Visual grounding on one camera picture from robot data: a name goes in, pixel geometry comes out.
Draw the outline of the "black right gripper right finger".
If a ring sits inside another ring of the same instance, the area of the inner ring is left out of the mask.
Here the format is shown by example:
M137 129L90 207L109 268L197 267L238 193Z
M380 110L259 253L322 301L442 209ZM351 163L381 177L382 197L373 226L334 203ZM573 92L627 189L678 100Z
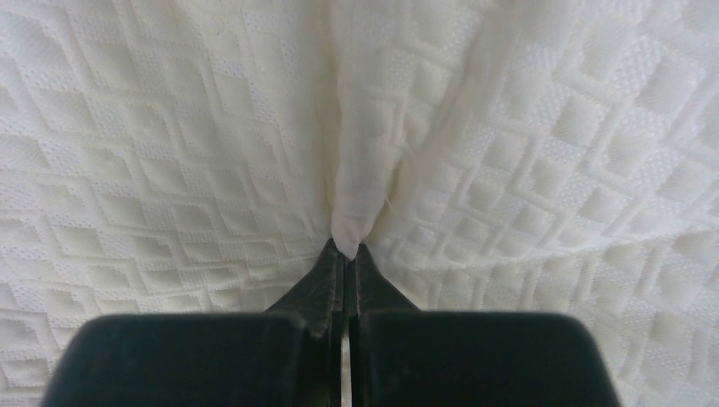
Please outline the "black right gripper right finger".
M585 326L567 316L419 309L361 245L350 265L356 406L617 406Z

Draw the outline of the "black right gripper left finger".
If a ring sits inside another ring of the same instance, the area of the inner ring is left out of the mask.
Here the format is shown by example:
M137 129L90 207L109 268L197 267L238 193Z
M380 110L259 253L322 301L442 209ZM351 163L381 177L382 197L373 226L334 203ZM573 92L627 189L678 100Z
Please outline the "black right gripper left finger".
M344 257L333 241L262 312L106 315L65 350L45 406L339 406Z

